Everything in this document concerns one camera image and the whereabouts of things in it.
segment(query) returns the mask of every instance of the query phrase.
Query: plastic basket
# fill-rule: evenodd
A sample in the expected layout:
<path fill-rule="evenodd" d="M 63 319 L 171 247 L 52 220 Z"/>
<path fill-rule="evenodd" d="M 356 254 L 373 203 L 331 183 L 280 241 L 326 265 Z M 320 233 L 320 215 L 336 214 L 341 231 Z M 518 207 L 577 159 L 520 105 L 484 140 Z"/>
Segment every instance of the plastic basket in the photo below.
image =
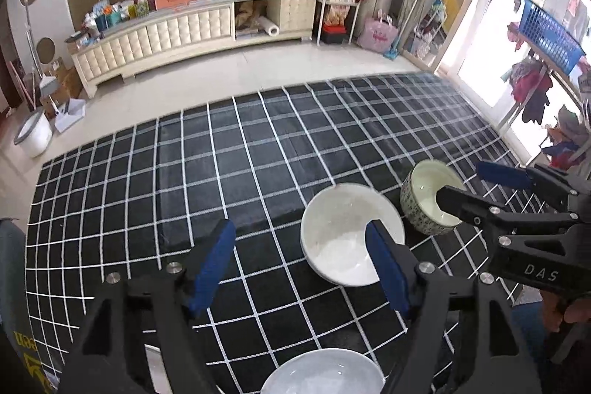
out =
<path fill-rule="evenodd" d="M 566 75 L 585 55 L 581 45 L 560 22 L 532 0 L 525 0 L 519 32 L 539 47 Z"/>

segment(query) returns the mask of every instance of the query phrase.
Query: white mop bucket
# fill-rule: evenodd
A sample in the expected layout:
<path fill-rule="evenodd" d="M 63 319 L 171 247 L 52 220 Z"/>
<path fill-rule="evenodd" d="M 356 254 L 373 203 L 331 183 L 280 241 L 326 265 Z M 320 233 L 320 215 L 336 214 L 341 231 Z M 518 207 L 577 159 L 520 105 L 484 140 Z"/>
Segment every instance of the white mop bucket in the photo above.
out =
<path fill-rule="evenodd" d="M 52 134 L 51 124 L 45 117 L 44 109 L 40 107 L 25 119 L 14 138 L 14 145 L 21 146 L 23 151 L 33 159 L 47 149 Z"/>

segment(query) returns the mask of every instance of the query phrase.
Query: patterned bowl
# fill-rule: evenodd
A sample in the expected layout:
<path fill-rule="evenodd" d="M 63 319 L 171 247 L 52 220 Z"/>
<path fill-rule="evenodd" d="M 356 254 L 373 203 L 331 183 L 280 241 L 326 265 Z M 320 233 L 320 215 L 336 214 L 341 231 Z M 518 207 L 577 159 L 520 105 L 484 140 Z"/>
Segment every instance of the patterned bowl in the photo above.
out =
<path fill-rule="evenodd" d="M 466 190 L 458 175 L 440 161 L 419 162 L 403 183 L 403 212 L 415 229 L 426 236 L 445 234 L 462 222 L 437 205 L 437 191 L 446 185 Z"/>

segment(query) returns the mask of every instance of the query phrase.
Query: ceramic bowl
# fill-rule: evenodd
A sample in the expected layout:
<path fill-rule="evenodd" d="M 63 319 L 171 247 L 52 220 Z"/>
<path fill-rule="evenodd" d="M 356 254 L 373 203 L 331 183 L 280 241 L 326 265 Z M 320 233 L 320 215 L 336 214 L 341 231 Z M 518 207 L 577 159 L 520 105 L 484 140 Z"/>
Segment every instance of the ceramic bowl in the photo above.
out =
<path fill-rule="evenodd" d="M 379 394 L 382 372 L 347 349 L 320 349 L 294 357 L 273 372 L 261 394 Z"/>
<path fill-rule="evenodd" d="M 400 204 L 409 222 L 426 236 L 438 236 L 461 224 L 439 209 L 435 199 L 443 186 L 466 190 L 462 180 L 440 161 L 421 161 L 409 173 L 400 192 Z"/>
<path fill-rule="evenodd" d="M 337 184 L 319 192 L 301 220 L 300 241 L 308 263 L 321 277 L 347 287 L 379 280 L 365 247 L 365 227 L 380 219 L 395 242 L 404 225 L 392 203 L 360 184 Z"/>

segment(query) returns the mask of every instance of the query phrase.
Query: plastic bag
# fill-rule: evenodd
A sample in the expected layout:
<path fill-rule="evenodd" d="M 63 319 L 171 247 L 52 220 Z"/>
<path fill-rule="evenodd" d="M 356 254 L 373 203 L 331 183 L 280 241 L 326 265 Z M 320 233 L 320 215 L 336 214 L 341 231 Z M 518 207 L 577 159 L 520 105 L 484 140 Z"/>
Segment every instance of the plastic bag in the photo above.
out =
<path fill-rule="evenodd" d="M 392 18 L 384 16 L 380 11 L 378 18 L 365 21 L 363 32 L 357 39 L 357 44 L 369 51 L 383 54 L 389 50 L 397 36 L 398 28 L 392 23 Z"/>

